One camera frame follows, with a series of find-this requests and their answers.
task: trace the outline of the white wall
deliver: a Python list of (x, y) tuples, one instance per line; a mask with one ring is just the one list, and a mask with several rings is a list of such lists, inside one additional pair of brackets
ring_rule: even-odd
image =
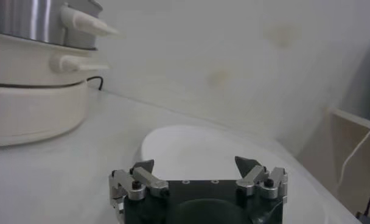
[(299, 153), (370, 46), (370, 0), (100, 0), (105, 89)]

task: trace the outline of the white surface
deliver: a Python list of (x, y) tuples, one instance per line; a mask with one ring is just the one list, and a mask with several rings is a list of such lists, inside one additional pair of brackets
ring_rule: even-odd
[(255, 136), (240, 138), (211, 128), (173, 126), (151, 132), (140, 154), (142, 160), (155, 160), (153, 173), (164, 180), (239, 179), (235, 156), (256, 159), (270, 170), (284, 167), (289, 175), (286, 223), (359, 223), (316, 180), (305, 177), (308, 172), (292, 162), (286, 150), (271, 145), (259, 144)]
[(50, 68), (54, 55), (71, 55), (101, 61), (96, 51), (44, 44), (0, 34), (0, 83), (16, 85), (66, 85), (96, 75), (96, 71), (59, 74)]
[(127, 31), (97, 41), (113, 65), (106, 89), (263, 133), (294, 154), (350, 85), (365, 80), (347, 102), (370, 91), (369, 67), (358, 68), (370, 0), (100, 3), (100, 17)]
[(115, 224), (108, 175), (131, 167), (150, 131), (177, 124), (216, 127), (94, 89), (88, 105), (86, 120), (65, 135), (0, 147), (0, 224)]
[(62, 7), (61, 19), (63, 24), (69, 29), (83, 31), (92, 35), (107, 36), (119, 34), (116, 29), (108, 26), (104, 21), (67, 6)]
[(0, 145), (50, 138), (81, 123), (87, 84), (65, 88), (1, 88)]

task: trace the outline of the white appliance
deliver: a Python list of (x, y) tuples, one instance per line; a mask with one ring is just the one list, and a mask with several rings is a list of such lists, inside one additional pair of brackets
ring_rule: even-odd
[(86, 79), (109, 69), (96, 35), (119, 34), (93, 0), (0, 0), (0, 145), (37, 141), (77, 126)]

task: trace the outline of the screw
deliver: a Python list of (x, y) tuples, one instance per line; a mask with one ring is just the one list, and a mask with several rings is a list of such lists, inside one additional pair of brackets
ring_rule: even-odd
[(168, 188), (164, 188), (160, 191), (159, 194), (162, 196), (162, 198), (166, 198), (170, 195), (170, 191), (168, 190)]
[(265, 182), (264, 182), (264, 185), (265, 187), (273, 187), (274, 186), (274, 181), (272, 179), (267, 179)]
[(135, 180), (132, 182), (132, 189), (133, 190), (137, 190), (137, 189), (140, 189), (142, 187), (142, 184), (141, 182)]

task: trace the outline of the white countertop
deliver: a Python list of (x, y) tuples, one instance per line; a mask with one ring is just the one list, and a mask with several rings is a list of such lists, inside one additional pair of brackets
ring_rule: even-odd
[[(91, 89), (87, 118), (75, 130), (33, 144), (0, 147), (0, 224), (117, 223), (108, 199), (108, 175), (131, 167), (149, 132), (179, 124), (225, 129)], [(303, 170), (322, 192), (325, 208), (340, 206), (280, 144), (260, 136), (251, 140)], [(340, 212), (350, 220), (347, 210)]]

